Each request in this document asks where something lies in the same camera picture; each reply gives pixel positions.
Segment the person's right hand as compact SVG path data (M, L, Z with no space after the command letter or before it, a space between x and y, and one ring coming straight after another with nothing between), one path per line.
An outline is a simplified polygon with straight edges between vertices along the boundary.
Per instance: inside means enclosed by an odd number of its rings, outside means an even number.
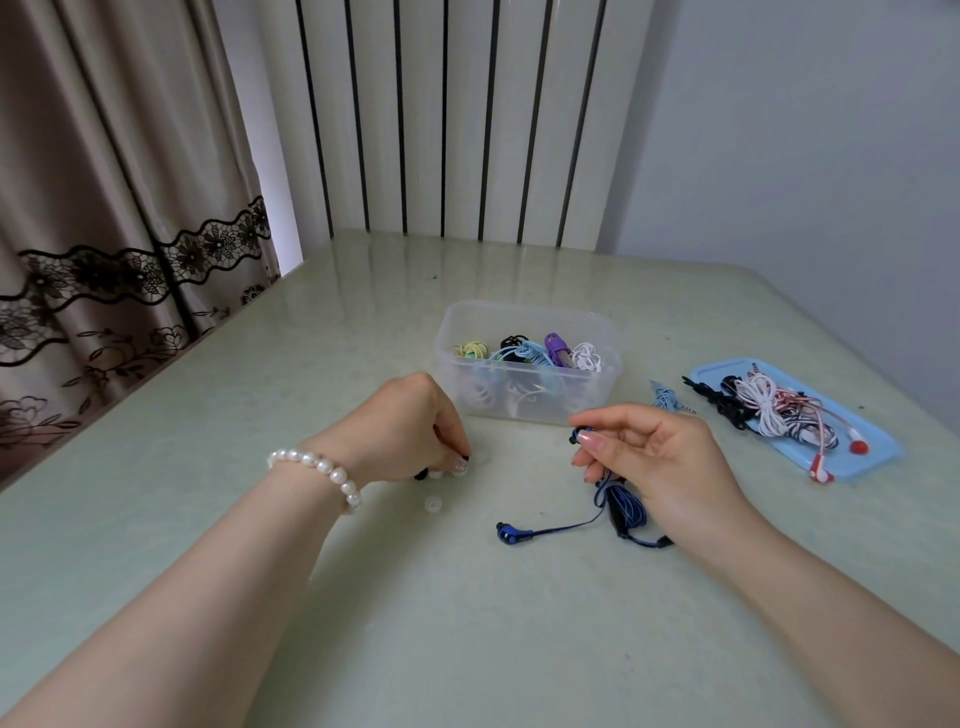
M707 561L737 536L763 524L741 490L710 427L700 418L672 414L652 405L622 403L587 409L569 417L577 430L630 430L647 435L643 453L624 460L571 460L583 479L605 469L639 492L654 521L690 555Z

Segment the person's left hand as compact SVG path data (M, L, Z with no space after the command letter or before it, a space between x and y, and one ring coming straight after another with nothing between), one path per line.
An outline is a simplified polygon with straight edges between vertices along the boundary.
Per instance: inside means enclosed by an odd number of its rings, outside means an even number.
M413 479L435 461L433 426L443 408L455 407L429 373L393 378L311 438L306 449L343 467L360 488Z

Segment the dark blue wired earphones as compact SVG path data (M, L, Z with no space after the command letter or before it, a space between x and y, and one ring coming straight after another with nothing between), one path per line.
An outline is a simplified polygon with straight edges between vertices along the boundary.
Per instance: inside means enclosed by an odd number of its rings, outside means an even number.
M605 468L601 477L595 482L592 502L597 509L596 515L570 525L531 530L517 528L506 522L498 522L497 539L504 545L516 546L538 537L586 528L606 514L615 535L623 541L651 551L661 551L674 546L674 541L666 535L650 540L639 538L634 534L636 530L648 526L649 513L641 498L629 489L626 478L609 468Z

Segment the person's left forearm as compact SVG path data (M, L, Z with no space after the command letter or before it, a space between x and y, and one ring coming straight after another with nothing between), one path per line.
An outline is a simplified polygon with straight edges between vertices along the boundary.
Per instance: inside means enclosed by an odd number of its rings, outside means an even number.
M279 463L0 717L0 728L242 728L360 480Z

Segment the person's right forearm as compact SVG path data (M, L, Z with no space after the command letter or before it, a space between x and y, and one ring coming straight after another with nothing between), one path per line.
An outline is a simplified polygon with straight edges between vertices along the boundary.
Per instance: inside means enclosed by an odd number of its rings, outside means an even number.
M847 728L960 728L959 653L748 504L693 535Z

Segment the pale blue braided earphones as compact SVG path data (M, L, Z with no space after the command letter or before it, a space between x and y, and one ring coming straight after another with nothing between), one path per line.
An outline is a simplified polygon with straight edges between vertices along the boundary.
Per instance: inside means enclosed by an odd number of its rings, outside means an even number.
M677 393L654 379L649 380L653 391L653 407L664 410L672 414L696 415L696 411L682 403L678 399Z

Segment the clear plastic container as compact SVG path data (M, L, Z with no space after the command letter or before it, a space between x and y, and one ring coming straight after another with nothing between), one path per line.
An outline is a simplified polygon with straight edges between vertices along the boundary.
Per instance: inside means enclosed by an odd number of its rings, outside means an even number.
M593 344L603 371L571 370L494 361L500 342L514 334L545 345L558 334L573 350ZM456 345L486 344L486 359L457 357ZM453 303L441 321L435 353L438 381L463 414L564 426L570 414L606 405L622 372L618 334L594 312L467 299Z

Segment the light blue earphone bundle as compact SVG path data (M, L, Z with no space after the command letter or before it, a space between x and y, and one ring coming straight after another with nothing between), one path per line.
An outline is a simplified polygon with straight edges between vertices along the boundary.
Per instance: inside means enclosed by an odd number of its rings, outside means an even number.
M515 363L505 360L500 360L497 358L497 351L490 355L489 359L493 361L502 361L511 364L517 365L530 365L535 367L545 367L545 368L556 368L553 365L551 360L548 357L547 350L544 344L540 344L536 341L528 340L521 349L517 351L519 355L522 355L529 359L528 363Z

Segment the white coiled earphones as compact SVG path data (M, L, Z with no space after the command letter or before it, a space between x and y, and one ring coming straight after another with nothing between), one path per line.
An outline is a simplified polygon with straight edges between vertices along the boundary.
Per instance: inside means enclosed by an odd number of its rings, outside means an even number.
M734 383L738 400L755 414L755 431L766 438L782 438L788 426L781 412L779 386L765 372L750 371Z

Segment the black and white striped earphones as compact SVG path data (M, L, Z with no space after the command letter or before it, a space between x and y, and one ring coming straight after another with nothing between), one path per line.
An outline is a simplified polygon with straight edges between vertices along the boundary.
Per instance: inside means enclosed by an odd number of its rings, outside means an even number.
M820 450L830 451L838 447L835 430L824 421L819 410L787 407L779 415L787 437Z

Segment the red and white earphones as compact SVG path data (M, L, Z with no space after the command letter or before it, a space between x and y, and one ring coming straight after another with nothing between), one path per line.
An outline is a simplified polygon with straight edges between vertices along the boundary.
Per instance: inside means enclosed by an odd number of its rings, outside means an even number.
M871 446L866 438L849 420L825 407L819 398L775 385L769 414L769 424L772 426L771 432L774 437L786 437L804 443L801 433L805 429L812 430L817 453L811 461L808 474L810 479L817 483L826 484L834 481L833 474L826 467L826 455L831 449L832 442L828 432L827 418L833 418L846 430L849 439L848 450L852 454L870 454Z

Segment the light blue plastic lid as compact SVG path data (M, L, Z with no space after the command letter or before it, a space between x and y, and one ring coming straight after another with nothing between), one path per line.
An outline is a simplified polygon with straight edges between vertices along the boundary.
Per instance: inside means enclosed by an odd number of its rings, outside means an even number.
M694 383L703 383L716 389L725 377L746 375L754 365L776 384L802 391L825 405L828 412L824 422L836 432L838 445L824 452L822 465L834 480L855 480L904 456L897 440L882 428L821 394L802 379L762 359L738 357L706 363L690 370L689 378Z

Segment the white panel radiator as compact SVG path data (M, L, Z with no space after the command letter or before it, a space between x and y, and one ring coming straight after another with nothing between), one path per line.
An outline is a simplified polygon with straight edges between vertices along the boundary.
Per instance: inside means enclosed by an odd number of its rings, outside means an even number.
M254 0L299 246L594 251L655 0Z

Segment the beige curtain with black lace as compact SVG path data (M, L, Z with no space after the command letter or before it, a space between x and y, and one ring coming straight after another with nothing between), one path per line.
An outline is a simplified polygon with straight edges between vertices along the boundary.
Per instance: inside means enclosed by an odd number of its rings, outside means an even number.
M0 0L0 487L280 275L213 0Z

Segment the black wired earphones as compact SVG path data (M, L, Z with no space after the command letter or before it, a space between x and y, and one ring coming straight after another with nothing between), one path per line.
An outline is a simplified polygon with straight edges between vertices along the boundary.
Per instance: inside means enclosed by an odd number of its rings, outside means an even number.
M759 419L759 411L738 396L737 384L741 377L729 374L722 378L717 389L702 381L684 375L683 383L696 394L706 399L719 415L728 420L738 431L750 430L751 423Z

